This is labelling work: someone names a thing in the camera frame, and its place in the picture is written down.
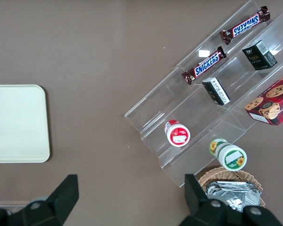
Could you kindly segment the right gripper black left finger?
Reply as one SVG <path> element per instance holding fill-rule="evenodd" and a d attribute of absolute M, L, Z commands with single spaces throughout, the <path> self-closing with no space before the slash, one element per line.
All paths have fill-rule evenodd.
<path fill-rule="evenodd" d="M 8 216 L 8 226 L 62 226 L 79 198 L 78 176 L 68 175 L 46 200 Z"/>

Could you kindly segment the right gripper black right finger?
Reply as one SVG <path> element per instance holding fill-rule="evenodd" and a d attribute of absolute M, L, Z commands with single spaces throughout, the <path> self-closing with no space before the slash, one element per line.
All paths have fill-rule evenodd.
<path fill-rule="evenodd" d="M 184 196 L 190 212 L 181 226 L 243 226 L 242 214 L 209 199 L 194 174 L 185 175 Z"/>

